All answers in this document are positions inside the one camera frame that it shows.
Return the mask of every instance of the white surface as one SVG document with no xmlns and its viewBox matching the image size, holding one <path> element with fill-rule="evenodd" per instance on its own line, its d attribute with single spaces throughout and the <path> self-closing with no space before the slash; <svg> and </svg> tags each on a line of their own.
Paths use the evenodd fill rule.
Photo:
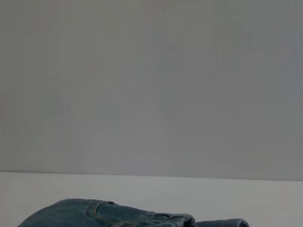
<svg viewBox="0 0 303 227">
<path fill-rule="evenodd" d="M 303 0 L 0 0 L 0 171 L 303 180 Z"/>
<path fill-rule="evenodd" d="M 244 218 L 252 227 L 303 223 L 303 182 L 179 177 L 0 173 L 0 225 L 15 227 L 66 198 L 110 200 L 197 221 Z"/>
</svg>

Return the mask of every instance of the denim fabric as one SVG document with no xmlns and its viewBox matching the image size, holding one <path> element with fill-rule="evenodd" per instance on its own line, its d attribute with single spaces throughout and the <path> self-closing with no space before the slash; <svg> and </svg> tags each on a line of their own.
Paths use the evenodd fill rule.
<svg viewBox="0 0 303 227">
<path fill-rule="evenodd" d="M 111 201 L 67 199 L 37 211 L 18 227 L 248 227 L 239 225 L 238 220 L 196 223 L 188 214 L 149 212 Z"/>
</svg>

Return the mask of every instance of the blue denim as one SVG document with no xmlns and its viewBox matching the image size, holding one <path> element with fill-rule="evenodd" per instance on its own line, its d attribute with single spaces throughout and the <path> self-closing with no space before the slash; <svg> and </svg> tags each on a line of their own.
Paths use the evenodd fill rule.
<svg viewBox="0 0 303 227">
<path fill-rule="evenodd" d="M 155 213 L 111 201 L 67 199 L 37 211 L 18 227 L 249 227 L 242 219 L 195 222 L 189 214 Z"/>
</svg>

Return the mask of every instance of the gray wall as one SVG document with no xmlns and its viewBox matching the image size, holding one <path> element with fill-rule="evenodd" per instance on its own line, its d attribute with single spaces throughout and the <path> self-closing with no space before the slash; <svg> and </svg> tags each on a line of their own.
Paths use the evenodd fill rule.
<svg viewBox="0 0 303 227">
<path fill-rule="evenodd" d="M 0 170 L 303 180 L 303 1 L 0 5 Z"/>
</svg>

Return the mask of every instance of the jeans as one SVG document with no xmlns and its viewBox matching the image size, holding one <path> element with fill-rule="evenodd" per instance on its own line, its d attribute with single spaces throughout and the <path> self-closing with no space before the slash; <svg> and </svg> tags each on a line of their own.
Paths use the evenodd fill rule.
<svg viewBox="0 0 303 227">
<path fill-rule="evenodd" d="M 67 199 L 37 211 L 18 227 L 249 227 L 242 219 L 195 222 L 189 214 L 156 213 L 111 201 Z"/>
</svg>

